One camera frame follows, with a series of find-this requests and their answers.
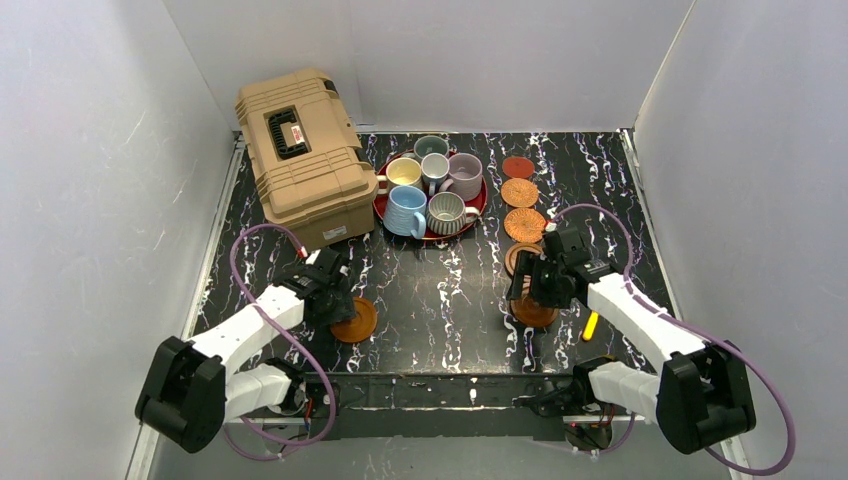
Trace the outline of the woven rattan coaster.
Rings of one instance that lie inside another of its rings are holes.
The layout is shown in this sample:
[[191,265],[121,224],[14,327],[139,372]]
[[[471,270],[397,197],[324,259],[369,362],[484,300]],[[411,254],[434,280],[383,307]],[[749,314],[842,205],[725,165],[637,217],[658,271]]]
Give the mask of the woven rattan coaster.
[[544,234],[545,217],[531,208],[515,208],[504,219],[506,233],[519,243],[537,243]]
[[503,201],[514,208],[534,207],[539,198],[538,187],[523,178],[511,178],[505,181],[500,188],[500,194]]

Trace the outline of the brown wooden coaster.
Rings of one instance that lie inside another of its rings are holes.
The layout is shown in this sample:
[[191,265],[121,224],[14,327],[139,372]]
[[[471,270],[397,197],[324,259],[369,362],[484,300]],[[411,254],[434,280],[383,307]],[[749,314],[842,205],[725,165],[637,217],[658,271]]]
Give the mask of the brown wooden coaster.
[[544,307],[532,298],[514,299],[509,302],[513,317],[531,328],[546,328],[559,316],[558,308]]

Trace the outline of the red round coaster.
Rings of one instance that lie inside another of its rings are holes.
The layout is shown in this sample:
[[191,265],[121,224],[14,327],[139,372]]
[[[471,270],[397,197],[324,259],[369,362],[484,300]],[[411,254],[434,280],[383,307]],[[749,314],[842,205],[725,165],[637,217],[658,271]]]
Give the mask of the red round coaster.
[[520,156],[507,157],[502,161],[503,173],[509,178],[529,179],[535,172],[534,163]]

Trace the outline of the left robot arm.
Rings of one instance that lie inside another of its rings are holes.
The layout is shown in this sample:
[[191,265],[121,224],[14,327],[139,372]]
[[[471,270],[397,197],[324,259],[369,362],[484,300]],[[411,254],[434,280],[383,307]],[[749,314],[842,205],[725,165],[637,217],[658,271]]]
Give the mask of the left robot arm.
[[216,327],[187,340],[164,340],[154,354],[135,417],[196,453],[225,423],[248,413],[266,407],[299,412],[308,403],[299,368],[284,360],[267,360],[250,370],[242,366],[281,330],[352,319],[349,266],[340,253],[318,250],[305,263],[285,269],[255,302]]

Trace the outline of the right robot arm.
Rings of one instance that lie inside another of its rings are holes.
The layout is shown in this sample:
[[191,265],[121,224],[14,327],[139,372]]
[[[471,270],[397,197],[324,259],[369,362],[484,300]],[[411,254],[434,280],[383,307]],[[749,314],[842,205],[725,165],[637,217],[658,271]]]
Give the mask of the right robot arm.
[[622,268],[595,257],[574,228],[548,232],[544,245],[514,256],[507,298],[539,310],[580,302],[611,323],[646,358],[650,373],[611,356],[573,367],[568,380],[515,400],[538,415],[613,404],[658,424],[679,452],[691,454],[755,428],[745,364],[727,348],[663,319]]

